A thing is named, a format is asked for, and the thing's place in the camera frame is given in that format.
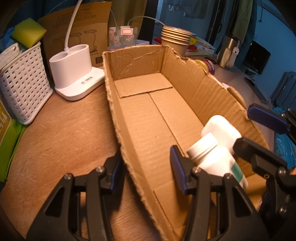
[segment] metal thermos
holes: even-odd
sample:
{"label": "metal thermos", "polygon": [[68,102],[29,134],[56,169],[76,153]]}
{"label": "metal thermos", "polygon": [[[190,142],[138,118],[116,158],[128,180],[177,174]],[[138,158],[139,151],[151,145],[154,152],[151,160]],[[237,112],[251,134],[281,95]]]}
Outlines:
{"label": "metal thermos", "polygon": [[229,57],[233,51],[234,47],[238,45],[238,38],[233,36],[232,34],[226,34],[222,41],[221,50],[219,53],[219,57],[217,60],[217,64],[219,64],[224,69],[229,69],[226,64],[229,60]]}

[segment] white cable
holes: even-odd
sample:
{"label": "white cable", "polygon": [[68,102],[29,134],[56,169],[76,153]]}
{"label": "white cable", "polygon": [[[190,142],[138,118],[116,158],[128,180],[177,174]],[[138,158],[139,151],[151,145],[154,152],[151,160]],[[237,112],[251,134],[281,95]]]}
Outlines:
{"label": "white cable", "polygon": [[75,9],[73,11],[73,14],[72,14],[72,17],[71,17],[71,20],[70,20],[70,23],[69,23],[69,26],[68,26],[68,29],[67,29],[67,33],[66,33],[64,51],[68,51],[68,49],[69,49],[69,47],[68,47],[68,41],[69,41],[70,32],[71,32],[72,25],[74,23],[74,19],[75,19],[76,13],[78,11],[78,8],[79,8],[81,2],[82,2],[82,0],[78,0],[78,2],[76,4],[76,7],[75,7]]}
{"label": "white cable", "polygon": [[157,22],[161,23],[163,26],[165,26],[165,24],[164,24],[163,22],[161,22],[161,21],[159,21],[159,20],[157,20],[157,19],[155,19],[155,18],[152,18],[152,17],[147,17],[147,16],[136,16],[136,17],[133,17],[133,18],[131,18],[131,19],[129,20],[129,22],[128,22],[128,25],[127,25],[127,26],[129,26],[129,23],[130,23],[130,21],[131,21],[131,20],[133,20],[134,18],[150,18],[150,19],[153,19],[153,20],[155,20],[155,21],[157,21]]}
{"label": "white cable", "polygon": [[115,26],[116,26],[116,29],[117,29],[117,22],[116,22],[116,19],[115,19],[115,17],[114,17],[114,14],[113,14],[112,9],[110,9],[110,11],[111,11],[111,13],[112,13],[112,16],[113,16],[113,19],[114,19],[114,22],[115,22]]}

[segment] green label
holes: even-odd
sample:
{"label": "green label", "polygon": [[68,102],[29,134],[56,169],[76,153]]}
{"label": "green label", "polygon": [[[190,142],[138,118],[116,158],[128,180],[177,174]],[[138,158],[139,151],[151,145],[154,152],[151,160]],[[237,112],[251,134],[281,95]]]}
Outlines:
{"label": "green label", "polygon": [[243,174],[242,170],[240,169],[239,165],[237,164],[237,162],[235,162],[233,164],[233,166],[231,167],[231,171],[232,171],[235,179],[237,180],[237,182],[240,183],[244,174]]}
{"label": "green label", "polygon": [[10,120],[11,117],[9,116],[2,102],[0,101],[0,145],[2,143],[6,130],[9,127]]}

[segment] cardboard box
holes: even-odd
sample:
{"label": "cardboard box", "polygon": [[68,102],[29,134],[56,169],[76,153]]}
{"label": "cardboard box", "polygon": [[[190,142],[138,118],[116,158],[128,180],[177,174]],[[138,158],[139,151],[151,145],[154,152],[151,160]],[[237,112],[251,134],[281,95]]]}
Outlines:
{"label": "cardboard box", "polygon": [[[102,53],[107,50],[108,19],[112,2],[82,4],[76,14],[69,37],[69,47],[88,44],[91,63],[102,66]],[[75,7],[59,10],[39,19],[47,32],[43,46],[47,64],[49,59],[64,50],[65,36]]]}
{"label": "cardboard box", "polygon": [[[161,45],[104,52],[105,83],[121,153],[137,191],[164,240],[179,240],[191,197],[174,181],[170,147],[186,150],[198,141],[213,115],[224,116],[242,136],[268,148],[247,118],[242,97],[225,88],[193,60]],[[257,206],[265,180],[237,159]]]}

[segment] white desk lamp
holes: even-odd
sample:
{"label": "white desk lamp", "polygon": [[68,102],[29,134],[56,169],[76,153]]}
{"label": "white desk lamp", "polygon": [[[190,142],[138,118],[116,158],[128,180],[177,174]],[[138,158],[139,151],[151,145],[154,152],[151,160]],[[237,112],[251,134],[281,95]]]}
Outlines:
{"label": "white desk lamp", "polygon": [[79,44],[68,47],[71,28],[82,0],[78,0],[72,14],[66,38],[64,51],[49,59],[49,65],[54,79],[56,92],[66,100],[79,100],[88,95],[104,82],[104,71],[92,67],[89,46]]}

